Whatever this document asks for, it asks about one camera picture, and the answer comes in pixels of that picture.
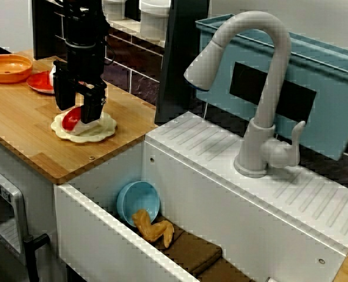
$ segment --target white sink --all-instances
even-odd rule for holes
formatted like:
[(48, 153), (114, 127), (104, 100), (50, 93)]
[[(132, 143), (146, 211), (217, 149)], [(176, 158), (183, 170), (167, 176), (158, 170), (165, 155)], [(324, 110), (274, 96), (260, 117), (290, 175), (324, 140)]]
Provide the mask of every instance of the white sink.
[(55, 187), (60, 257), (87, 281), (197, 281), (113, 217), (120, 189), (144, 179), (165, 217), (256, 282), (333, 281), (348, 253), (348, 189), (302, 167), (244, 177), (241, 139), (185, 113)]

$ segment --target white faucet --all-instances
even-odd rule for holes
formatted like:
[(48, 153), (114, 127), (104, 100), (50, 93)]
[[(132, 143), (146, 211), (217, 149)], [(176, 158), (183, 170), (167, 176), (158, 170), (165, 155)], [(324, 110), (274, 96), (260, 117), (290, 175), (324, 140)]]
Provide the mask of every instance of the white faucet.
[(266, 32), (272, 38), (275, 52), (255, 117), (247, 127), (234, 167), (245, 176), (262, 177), (267, 173), (267, 164), (278, 168), (299, 164), (299, 137), (306, 125), (302, 121), (294, 127), (292, 145), (273, 138), (273, 119), (291, 53), (290, 35), (283, 23), (275, 16), (259, 11), (230, 18), (187, 68), (185, 78), (195, 88), (208, 91), (215, 80), (225, 47), (236, 34), (247, 29)]

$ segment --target blue bowl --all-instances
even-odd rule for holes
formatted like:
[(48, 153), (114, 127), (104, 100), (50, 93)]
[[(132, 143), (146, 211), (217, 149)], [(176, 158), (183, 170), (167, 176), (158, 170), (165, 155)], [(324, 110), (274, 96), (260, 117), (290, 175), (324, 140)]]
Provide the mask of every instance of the blue bowl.
[(116, 208), (122, 220), (136, 227), (132, 215), (140, 209), (145, 209), (152, 223), (160, 208), (160, 198), (156, 189), (145, 181), (127, 184), (118, 194)]

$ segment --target oven handle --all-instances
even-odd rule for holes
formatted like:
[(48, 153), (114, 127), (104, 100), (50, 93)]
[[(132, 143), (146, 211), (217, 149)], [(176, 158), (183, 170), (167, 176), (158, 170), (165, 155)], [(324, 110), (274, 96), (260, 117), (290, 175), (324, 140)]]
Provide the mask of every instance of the oven handle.
[(25, 260), (30, 282), (39, 282), (35, 251), (48, 243), (50, 243), (50, 237), (47, 234), (43, 234), (36, 239), (33, 235), (24, 237)]

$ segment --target white plate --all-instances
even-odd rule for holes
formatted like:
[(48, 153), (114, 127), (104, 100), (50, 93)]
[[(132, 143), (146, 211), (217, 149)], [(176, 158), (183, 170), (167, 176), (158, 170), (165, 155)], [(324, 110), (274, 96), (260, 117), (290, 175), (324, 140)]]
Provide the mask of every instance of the white plate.
[(54, 121), (51, 123), (51, 129), (54, 130), (56, 135), (62, 139), (68, 139), (75, 143), (99, 142), (115, 133), (116, 121), (112, 119), (108, 113), (102, 112), (97, 126), (84, 131), (79, 135), (69, 134), (62, 127), (62, 120), (68, 112), (56, 116)]

